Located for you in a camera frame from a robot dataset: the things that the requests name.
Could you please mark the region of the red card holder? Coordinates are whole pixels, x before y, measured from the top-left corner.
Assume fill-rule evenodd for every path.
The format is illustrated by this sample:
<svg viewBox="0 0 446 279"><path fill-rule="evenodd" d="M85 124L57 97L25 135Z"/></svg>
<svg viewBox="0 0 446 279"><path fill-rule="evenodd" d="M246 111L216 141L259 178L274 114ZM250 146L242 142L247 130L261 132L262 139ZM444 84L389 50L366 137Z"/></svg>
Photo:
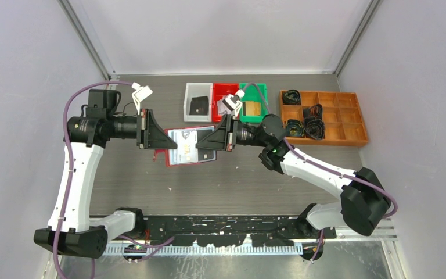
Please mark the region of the red card holder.
<svg viewBox="0 0 446 279"><path fill-rule="evenodd" d="M164 154L167 167L201 164L217 160L217 151L212 149L198 149L196 144L211 134L215 126L193 126L172 128L165 130L166 134L176 144L175 149L156 149L153 155Z"/></svg>

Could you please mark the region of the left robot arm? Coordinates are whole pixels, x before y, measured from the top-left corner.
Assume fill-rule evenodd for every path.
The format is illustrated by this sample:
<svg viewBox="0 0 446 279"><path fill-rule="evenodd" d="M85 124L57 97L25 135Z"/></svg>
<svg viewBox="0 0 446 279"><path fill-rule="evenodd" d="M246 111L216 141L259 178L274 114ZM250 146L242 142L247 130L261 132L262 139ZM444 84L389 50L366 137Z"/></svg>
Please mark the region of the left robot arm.
<svg viewBox="0 0 446 279"><path fill-rule="evenodd" d="M141 149L175 149L151 109L136 116L117 115L120 92L91 89L81 116L65 118L64 170L52 215L34 232L34 243L62 256L100 258L107 243L124 234L141 239L146 222L139 208L120 207L97 221L90 219L93 181L107 142L134 139Z"/></svg>

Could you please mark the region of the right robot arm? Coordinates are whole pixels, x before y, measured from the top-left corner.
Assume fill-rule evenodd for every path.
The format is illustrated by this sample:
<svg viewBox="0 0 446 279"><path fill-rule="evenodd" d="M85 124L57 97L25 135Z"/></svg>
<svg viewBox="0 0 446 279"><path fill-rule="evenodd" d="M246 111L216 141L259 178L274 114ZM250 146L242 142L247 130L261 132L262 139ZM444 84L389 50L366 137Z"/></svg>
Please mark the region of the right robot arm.
<svg viewBox="0 0 446 279"><path fill-rule="evenodd" d="M337 226L370 236L381 219L396 214L397 202L371 169L355 171L325 163L290 144L286 135L280 117L274 114L266 115L257 126L225 115L196 148L230 152L235 145L260 146L258 157L268 170L300 178L334 196L337 202L311 203L297 218L298 231L308 239Z"/></svg>

